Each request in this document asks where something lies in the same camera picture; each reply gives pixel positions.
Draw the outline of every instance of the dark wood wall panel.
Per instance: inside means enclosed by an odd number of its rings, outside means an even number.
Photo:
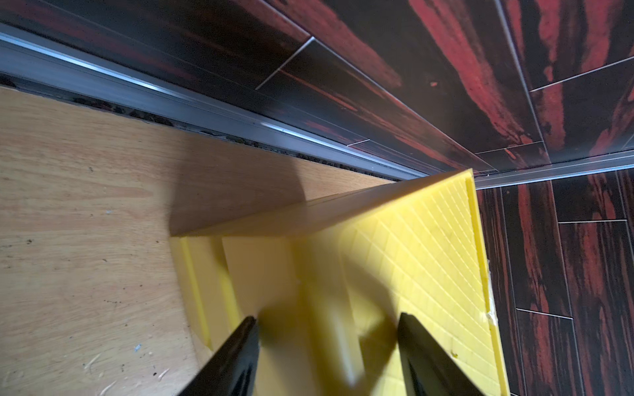
[[[531,96],[552,162],[621,151],[634,134],[634,59]]]
[[[259,92],[441,170],[491,168],[318,41]]]
[[[518,308],[570,315],[550,181],[502,189]]]
[[[504,0],[533,88],[632,56],[634,3],[609,0]]]
[[[477,156],[500,172],[534,168],[550,163],[543,142],[487,151]]]
[[[377,157],[425,172],[428,175],[434,175],[442,172],[442,170],[438,168],[415,160],[410,156],[402,154],[396,150],[392,150],[391,148],[385,147],[382,144],[378,144],[371,140],[356,143],[353,147],[357,150],[364,151],[365,153],[376,155]]]
[[[624,219],[615,172],[553,180],[552,185],[560,222]]]
[[[493,0],[268,1],[466,149],[541,140]]]
[[[517,323],[527,394],[583,396],[573,321],[518,311]]]
[[[254,10],[253,4],[261,2],[262,0],[253,0],[250,2],[249,7]],[[232,4],[231,1],[225,1],[216,3],[216,6],[222,4]],[[265,8],[272,12],[272,15],[279,15],[280,18],[284,18],[277,11],[270,9],[267,4],[262,4]],[[253,11],[255,15],[260,18],[272,18],[272,15],[262,15],[262,13]],[[216,10],[216,13],[221,14],[221,10]],[[247,32],[235,32],[236,34],[246,35],[251,40],[256,41],[259,39],[268,40],[263,37],[263,34],[258,33],[258,29],[272,29],[270,27],[262,27],[263,23],[254,21],[254,16],[249,16],[248,21],[252,27]],[[216,72],[223,73],[223,70],[214,70],[211,72],[202,67],[198,67],[190,62],[184,61],[176,56],[160,51],[153,46],[144,44],[137,40],[132,39],[126,35],[120,34],[110,28],[106,28],[90,20],[77,16],[73,13],[62,10],[59,7],[52,6],[41,0],[5,0],[0,2],[0,20],[5,23],[19,26],[23,29],[31,30],[46,37],[52,38],[56,41],[60,41],[64,44],[71,45],[75,48],[81,49],[88,53],[100,56],[104,59],[108,59],[124,66],[139,70],[141,72],[153,75],[165,81],[177,84],[179,86],[191,89],[193,91],[211,96],[212,98],[220,99],[232,105],[236,105],[242,108],[246,108],[252,112],[256,112],[267,117],[271,117],[290,125],[305,129],[309,132],[315,133],[320,136],[328,137],[339,143],[351,144],[358,141],[365,140],[366,138],[360,136],[357,133],[346,130],[334,125],[333,123],[314,117],[306,112],[298,110],[288,104],[283,104],[273,98],[260,94],[257,91],[242,85],[234,81],[231,81],[225,77],[220,76]],[[142,17],[136,21],[137,29],[146,29],[148,31],[157,30],[156,27]],[[295,33],[296,38],[303,37],[301,30],[297,30]],[[288,42],[295,42],[292,36],[287,36]],[[195,44],[197,41],[189,39],[187,35],[185,37],[175,36],[173,40],[167,40],[168,44],[173,44],[173,41],[180,41],[176,47],[179,46],[191,46],[197,47]],[[271,46],[275,41],[268,41],[267,46]],[[243,53],[241,56],[251,56],[251,63],[263,63],[271,64],[276,60],[262,60],[257,58],[261,51],[250,52],[251,48],[246,48],[245,43],[249,43],[249,40],[243,38],[242,46]],[[211,42],[209,46],[212,51],[214,48]],[[257,43],[251,42],[250,47],[256,48]],[[260,72],[255,73],[253,70],[250,72],[245,71],[244,76],[251,75],[252,78],[249,85],[255,86],[263,81],[267,75]]]
[[[625,222],[560,225],[586,396],[634,394],[634,263]]]
[[[512,275],[508,263],[507,232],[501,190],[500,188],[479,190],[477,199],[484,231],[484,244],[489,259],[493,298],[495,311],[498,314],[508,385],[512,393],[523,396],[525,394],[524,371],[517,333]]]
[[[616,175],[621,187],[625,218],[630,228],[630,241],[634,246],[634,169],[620,170]]]
[[[255,88],[309,38],[262,0],[48,0],[165,54]]]

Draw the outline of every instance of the wooden board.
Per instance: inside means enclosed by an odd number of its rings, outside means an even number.
[[[0,120],[2,395],[177,393],[170,231],[387,182],[4,88]]]

